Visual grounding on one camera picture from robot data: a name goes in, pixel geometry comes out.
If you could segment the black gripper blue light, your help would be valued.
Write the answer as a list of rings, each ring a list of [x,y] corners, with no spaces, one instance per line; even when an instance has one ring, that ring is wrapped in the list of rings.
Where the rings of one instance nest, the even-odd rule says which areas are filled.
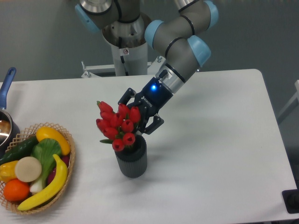
[[[128,88],[117,104],[128,105],[129,100],[135,98],[134,106],[139,107],[142,116],[147,119],[153,116],[153,121],[149,126],[146,126],[146,121],[140,123],[136,134],[150,135],[164,123],[164,120],[157,113],[172,96],[172,92],[159,82],[158,78],[154,77],[137,94],[133,89]]]

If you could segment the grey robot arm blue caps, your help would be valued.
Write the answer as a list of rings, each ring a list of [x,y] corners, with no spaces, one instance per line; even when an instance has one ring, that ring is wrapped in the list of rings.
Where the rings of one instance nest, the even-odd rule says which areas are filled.
[[[145,75],[148,48],[165,61],[140,92],[128,89],[120,103],[141,113],[138,134],[151,134],[163,124],[159,110],[199,70],[211,55],[199,34],[214,26],[218,9],[209,0],[177,0],[179,16],[170,22],[152,21],[138,0],[81,0],[78,18],[91,32],[101,31],[110,45],[117,76]]]

